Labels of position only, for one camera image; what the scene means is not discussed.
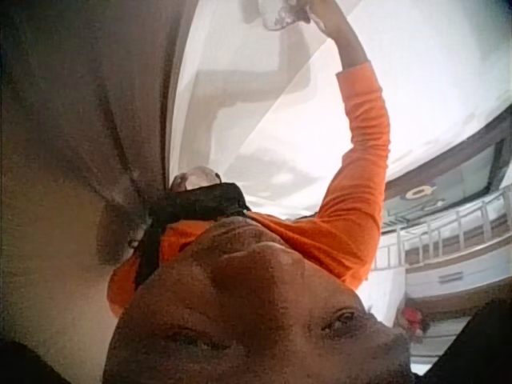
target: person in red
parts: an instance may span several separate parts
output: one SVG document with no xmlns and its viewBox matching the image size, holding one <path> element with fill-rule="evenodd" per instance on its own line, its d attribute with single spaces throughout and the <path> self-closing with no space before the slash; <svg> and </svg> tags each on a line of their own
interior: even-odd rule
<svg viewBox="0 0 512 384">
<path fill-rule="evenodd" d="M 355 293 L 380 237 L 390 144 L 382 90 L 336 1 L 311 0 L 309 9 L 340 53 L 353 143 L 317 216 L 250 212 L 168 226 L 160 267 L 136 292 L 137 255 L 111 277 L 120 319 L 104 383 L 413 380 L 403 333 Z"/>
</svg>

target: eye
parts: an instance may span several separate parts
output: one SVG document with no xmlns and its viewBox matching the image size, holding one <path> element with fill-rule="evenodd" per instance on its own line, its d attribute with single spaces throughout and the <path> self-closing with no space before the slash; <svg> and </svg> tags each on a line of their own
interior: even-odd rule
<svg viewBox="0 0 512 384">
<path fill-rule="evenodd" d="M 351 336 L 364 327 L 366 324 L 365 316 L 356 310 L 342 310 L 338 312 L 334 319 L 322 328 L 322 332 L 335 338 Z"/>
<path fill-rule="evenodd" d="M 180 347 L 198 350 L 223 351 L 229 348 L 214 341 L 209 335 L 194 330 L 177 330 L 168 337 L 168 341 Z"/>
</svg>

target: orange shirt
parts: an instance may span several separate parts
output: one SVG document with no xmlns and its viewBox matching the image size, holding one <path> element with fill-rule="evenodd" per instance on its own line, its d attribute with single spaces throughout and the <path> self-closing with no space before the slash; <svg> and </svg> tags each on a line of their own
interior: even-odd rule
<svg viewBox="0 0 512 384">
<path fill-rule="evenodd" d="M 353 147 L 343 155 L 342 167 L 330 183 L 316 218 L 288 222 L 255 212 L 250 216 L 356 290 L 370 272 L 380 238 L 390 122 L 369 62 L 338 74 L 338 83 Z M 168 226 L 161 241 L 160 263 L 176 257 L 211 224 L 182 221 Z M 137 268 L 138 256 L 134 255 L 110 277 L 107 298 L 117 316 L 134 296 Z"/>
</svg>

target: white ceiling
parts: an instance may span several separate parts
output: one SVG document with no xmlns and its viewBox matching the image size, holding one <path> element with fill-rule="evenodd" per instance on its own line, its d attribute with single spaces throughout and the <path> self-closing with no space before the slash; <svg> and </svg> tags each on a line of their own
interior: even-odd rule
<svg viewBox="0 0 512 384">
<path fill-rule="evenodd" d="M 334 45 L 314 26 L 265 31 L 249 1 L 203 3 L 179 85 L 181 124 L 171 144 L 179 162 L 171 173 L 209 165 L 238 182 L 256 210 L 313 211 L 350 148 Z M 510 14 L 496 3 L 340 3 L 389 107 L 388 179 L 464 140 L 510 104 Z"/>
</svg>

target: nose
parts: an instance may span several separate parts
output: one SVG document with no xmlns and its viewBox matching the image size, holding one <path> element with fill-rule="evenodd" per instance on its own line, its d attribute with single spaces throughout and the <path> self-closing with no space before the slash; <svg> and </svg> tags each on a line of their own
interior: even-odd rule
<svg viewBox="0 0 512 384">
<path fill-rule="evenodd" d="M 304 313 L 303 257 L 279 244 L 263 242 L 221 257 L 212 269 L 222 312 L 238 335 L 255 340 L 291 333 Z"/>
</svg>

